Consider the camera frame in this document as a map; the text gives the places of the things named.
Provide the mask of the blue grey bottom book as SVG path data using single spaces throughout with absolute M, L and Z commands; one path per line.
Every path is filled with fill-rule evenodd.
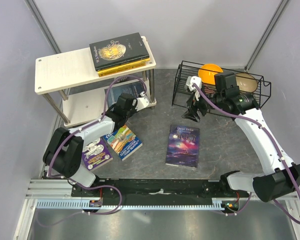
M 106 98 L 107 106 L 110 107 L 115 104 L 122 93 L 132 95 L 134 98 L 138 98 L 139 94 L 143 91 L 144 87 L 139 81 L 123 85 L 114 84 L 109 90 Z

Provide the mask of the purple robinson crusoe book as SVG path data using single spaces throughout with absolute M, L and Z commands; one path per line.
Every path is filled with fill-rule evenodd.
M 165 164 L 197 169 L 199 145 L 199 128 L 172 124 L 169 131 Z

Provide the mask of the yellow hardcover book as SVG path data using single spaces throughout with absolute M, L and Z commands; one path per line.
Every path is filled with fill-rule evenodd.
M 122 64 L 122 65 L 114 66 L 111 68 L 98 70 L 97 74 L 99 77 L 102 77 L 102 76 L 107 76 L 107 75 L 111 75 L 111 74 L 115 74 L 115 73 L 120 73 L 120 72 L 124 72 L 127 70 L 144 67 L 146 65 L 146 63 L 149 61 L 150 61 L 150 58 L 135 61 L 135 62 L 130 62 L 127 64 Z

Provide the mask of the black moon and sixpence book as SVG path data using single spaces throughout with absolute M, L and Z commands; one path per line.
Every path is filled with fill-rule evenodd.
M 97 72 L 150 59 L 138 32 L 94 42 L 89 45 L 89 48 Z

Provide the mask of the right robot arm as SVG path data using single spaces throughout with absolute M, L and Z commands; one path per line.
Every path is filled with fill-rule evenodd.
M 300 163 L 283 150 L 265 122 L 260 106 L 250 92 L 241 92 L 231 71 L 214 76 L 215 91 L 205 94 L 198 76 L 188 76 L 184 88 L 192 95 L 183 118 L 200 121 L 208 110 L 217 110 L 232 118 L 244 132 L 262 166 L 262 174 L 233 171 L 224 174 L 219 191 L 225 197 L 237 190 L 255 193 L 263 202 L 288 195 L 300 186 Z

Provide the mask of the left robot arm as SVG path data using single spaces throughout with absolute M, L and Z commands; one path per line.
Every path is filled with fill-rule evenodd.
M 100 191 L 100 185 L 96 182 L 97 177 L 82 164 L 85 146 L 121 128 L 129 117 L 148 103 L 144 97 L 135 98 L 122 93 L 117 102 L 104 111 L 97 120 L 76 128 L 57 128 L 43 155 L 43 162 L 49 166 L 49 176 L 53 177 L 51 175 L 53 169 L 61 176 L 77 182 L 89 197 L 96 196 Z

